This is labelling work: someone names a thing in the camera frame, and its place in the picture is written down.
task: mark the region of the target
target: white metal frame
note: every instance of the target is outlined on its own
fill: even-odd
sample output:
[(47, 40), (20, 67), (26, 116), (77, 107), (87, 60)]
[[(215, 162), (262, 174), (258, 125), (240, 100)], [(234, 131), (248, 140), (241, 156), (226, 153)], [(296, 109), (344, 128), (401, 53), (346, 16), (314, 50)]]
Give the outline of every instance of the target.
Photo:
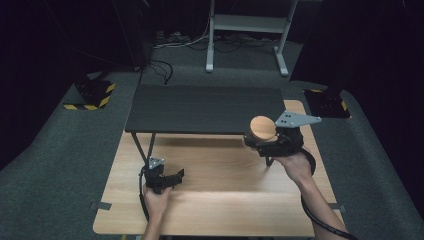
[(275, 56), (282, 76), (288, 76), (286, 63), (283, 58), (283, 48), (286, 43), (290, 25), (293, 20), (298, 0), (292, 0), (290, 10), (286, 18), (252, 17), (215, 14), (215, 0), (211, 0), (210, 7), (210, 28), (209, 46), (206, 58), (206, 72), (213, 71), (214, 59), (214, 31), (215, 30), (236, 30), (252, 32), (281, 33), (278, 46), (274, 47)]

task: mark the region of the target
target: dark background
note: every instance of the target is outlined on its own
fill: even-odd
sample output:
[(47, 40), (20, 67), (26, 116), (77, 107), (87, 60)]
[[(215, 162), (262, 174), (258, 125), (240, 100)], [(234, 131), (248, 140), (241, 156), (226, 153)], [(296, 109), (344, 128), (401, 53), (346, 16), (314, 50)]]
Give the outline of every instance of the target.
[[(2, 33), (7, 33), (0, 37), (2, 168), (32, 142), (76, 79), (85, 73), (111, 66), (125, 66), (129, 70), (137, 67), (131, 60), (134, 47), (128, 48), (125, 31), (122, 26), (116, 25), (116, 11), (111, 8), (111, 2), (73, 1), (73, 4), (80, 6), (78, 4), (83, 2), (92, 6), (86, 9), (92, 10), (88, 11), (89, 16), (99, 17), (100, 12), (115, 19), (115, 25), (103, 25), (111, 27), (108, 36), (103, 36), (110, 41), (98, 46), (100, 52), (109, 52), (104, 56), (110, 60), (109, 64), (84, 58), (75, 51), (75, 46), (80, 50), (89, 46), (80, 42), (81, 39), (87, 40), (87, 35), (83, 31), (69, 37), (67, 33), (72, 29), (61, 26), (52, 18), (51, 10), (55, 12), (60, 8), (63, 11), (63, 6), (56, 9), (50, 6), (52, 9), (49, 9), (43, 0), (0, 3), (1, 29)], [(166, 33), (180, 31), (193, 38), (203, 32), (209, 6), (207, 1), (156, 2), (151, 10), (151, 26), (155, 30), (163, 29)], [(233, 9), (234, 3), (222, 2), (217, 11), (225, 13)], [(279, 16), (287, 9), (287, 4), (281, 1), (270, 0), (269, 4), (257, 7), (262, 6), (260, 1), (243, 0), (237, 3), (233, 13)], [(324, 0), (322, 3), (302, 1), (299, 4), (299, 8), (305, 11), (298, 11), (299, 14), (295, 15), (288, 40), (304, 43), (304, 48), (291, 79), (323, 85), (346, 82), (345, 89), (361, 104), (423, 216), (424, 179), (421, 171), (424, 166), (421, 149), (424, 149), (424, 131), (419, 118), (422, 116), (420, 87), (424, 80), (422, 4), (418, 0)], [(306, 10), (310, 14), (302, 16), (301, 13)], [(81, 20), (74, 19), (76, 15), (72, 11), (65, 11), (71, 14), (60, 15), (67, 18), (60, 20), (59, 17), (59, 21), (75, 23)], [(95, 33), (99, 28), (92, 26), (91, 29), (93, 31), (88, 32), (98, 36)], [(349, 54), (351, 48), (357, 46), (358, 39), (365, 41), (355, 48), (355, 54)], [(112, 44), (113, 50), (122, 51), (110, 52), (109, 44)], [(352, 74), (342, 74), (346, 62), (353, 69)]]

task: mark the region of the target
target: wooden table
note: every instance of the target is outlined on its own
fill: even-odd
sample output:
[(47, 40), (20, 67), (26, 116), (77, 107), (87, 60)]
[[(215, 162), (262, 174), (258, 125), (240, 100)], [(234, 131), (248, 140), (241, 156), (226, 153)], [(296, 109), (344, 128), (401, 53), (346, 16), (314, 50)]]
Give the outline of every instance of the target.
[[(305, 113), (299, 101), (286, 109)], [(317, 161), (314, 179), (325, 199), (335, 203), (311, 127), (302, 126), (305, 146)], [(148, 144), (150, 134), (139, 136)], [(300, 193), (278, 163), (266, 167), (242, 136), (157, 134), (154, 157), (165, 159), (165, 174), (185, 169), (172, 191), (162, 235), (313, 236)], [(93, 229), (98, 234), (143, 234), (146, 219), (139, 200), (138, 174), (143, 161), (130, 133), (123, 133)], [(340, 211), (335, 210), (341, 218)]]

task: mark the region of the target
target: wire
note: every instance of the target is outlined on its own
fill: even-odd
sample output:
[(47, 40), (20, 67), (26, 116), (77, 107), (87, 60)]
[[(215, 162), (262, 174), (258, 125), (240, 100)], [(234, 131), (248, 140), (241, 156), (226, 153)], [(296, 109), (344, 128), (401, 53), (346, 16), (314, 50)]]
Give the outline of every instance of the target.
[(168, 44), (160, 44), (160, 45), (156, 45), (153, 48), (164, 48), (164, 47), (187, 47), (189, 45), (195, 44), (197, 42), (199, 42), (200, 40), (207, 38), (209, 36), (209, 34), (206, 34), (208, 29), (209, 29), (209, 24), (210, 24), (210, 9), (209, 9), (209, 16), (208, 16), (208, 21), (206, 23), (206, 27), (205, 30), (203, 31), (203, 34), (201, 35), (201, 37), (199, 37), (197, 40), (193, 41), (193, 42), (189, 42), (189, 43), (168, 43)]
[[(243, 45), (243, 40), (239, 37), (237, 38), (237, 42), (239, 43), (234, 49), (228, 50), (228, 51), (224, 51), (224, 50), (220, 50), (219, 48), (217, 48), (216, 46), (214, 46), (214, 49), (220, 53), (231, 53), (231, 52), (235, 52), (236, 50), (238, 50), (239, 48), (241, 48), (241, 46)], [(224, 43), (226, 44), (235, 44), (236, 42), (230, 42), (230, 41), (224, 41)]]
[(239, 0), (236, 0), (236, 1), (234, 2), (233, 7), (230, 9), (230, 11), (228, 11), (228, 13), (227, 13), (227, 14), (230, 14), (230, 13), (232, 13), (232, 12), (233, 12), (233, 10), (234, 10), (234, 8), (236, 7), (236, 5), (237, 5), (238, 1), (239, 1)]
[(156, 74), (161, 75), (161, 76), (164, 76), (164, 83), (163, 83), (163, 85), (168, 85), (168, 81), (169, 81), (169, 79), (171, 79), (172, 74), (174, 73), (174, 68), (172, 67), (172, 65), (171, 65), (171, 64), (169, 64), (169, 63), (167, 63), (167, 62), (164, 62), (164, 61), (160, 61), (160, 60), (153, 60), (153, 59), (150, 59), (150, 62), (158, 62), (158, 63), (162, 63), (162, 64), (165, 64), (165, 65), (167, 65), (167, 66), (169, 67), (169, 69), (170, 69), (170, 73), (169, 73), (169, 76), (168, 76), (168, 77), (166, 77), (166, 75), (168, 74), (168, 72), (167, 72), (167, 71), (166, 71), (163, 67), (158, 66), (158, 65), (155, 65), (155, 64), (152, 64), (153, 66), (159, 67), (159, 68), (161, 68), (164, 72), (166, 72), (165, 76), (164, 76), (164, 75), (162, 75), (162, 74), (158, 74), (158, 73), (156, 72), (156, 69), (152, 67), (152, 68), (155, 70), (155, 73), (156, 73)]
[(303, 199), (303, 197), (301, 197), (301, 202), (302, 202), (302, 207), (303, 210), (305, 211), (306, 215), (311, 219), (311, 221), (313, 221), (314, 223), (316, 223), (318, 226), (320, 226), (321, 228), (346, 239), (352, 239), (352, 240), (358, 240), (358, 238), (356, 238), (355, 236), (353, 236), (350, 233), (347, 232), (343, 232), (341, 230), (338, 230), (336, 228), (331, 227), (330, 225), (327, 225), (326, 223), (322, 222), (321, 220), (319, 220), (318, 218), (316, 218), (312, 212), (309, 210), (308, 206), (305, 203), (305, 200)]
[(144, 201), (144, 195), (143, 195), (143, 173), (144, 173), (144, 169), (146, 168), (146, 166), (143, 166), (141, 168), (140, 174), (139, 174), (139, 180), (138, 180), (138, 187), (139, 187), (139, 191), (140, 191), (140, 203), (141, 203), (141, 207), (143, 208), (143, 212), (144, 212), (144, 216), (146, 217), (146, 220), (149, 221), (149, 211), (147, 210), (147, 206), (146, 206), (146, 202)]
[(250, 43), (261, 43), (261, 44), (259, 44), (259, 45), (245, 45), (244, 47), (247, 47), (247, 48), (255, 48), (255, 47), (266, 47), (266, 46), (269, 46), (269, 45), (274, 45), (275, 43), (277, 42), (277, 40), (250, 40), (250, 41), (247, 41), (247, 42), (244, 42), (244, 43), (248, 43), (248, 44), (250, 44)]
[(162, 31), (156, 33), (156, 45), (158, 47), (182, 45), (188, 43), (190, 38), (188, 36), (181, 36), (179, 33), (173, 33), (170, 37), (166, 38)]
[(190, 45), (187, 45), (187, 47), (190, 48), (190, 49), (196, 50), (196, 51), (204, 51), (204, 50), (208, 49), (208, 45), (206, 45), (206, 47), (203, 47), (203, 48), (195, 48), (195, 47), (190, 46)]

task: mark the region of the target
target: black table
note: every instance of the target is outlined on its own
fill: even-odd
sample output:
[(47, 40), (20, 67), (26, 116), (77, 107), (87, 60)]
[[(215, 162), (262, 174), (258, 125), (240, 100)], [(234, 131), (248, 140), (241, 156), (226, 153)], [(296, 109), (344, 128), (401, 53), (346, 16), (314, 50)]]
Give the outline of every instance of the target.
[[(243, 135), (255, 116), (284, 112), (280, 89), (139, 85), (125, 126), (147, 163), (156, 133)], [(137, 133), (152, 133), (146, 155)]]

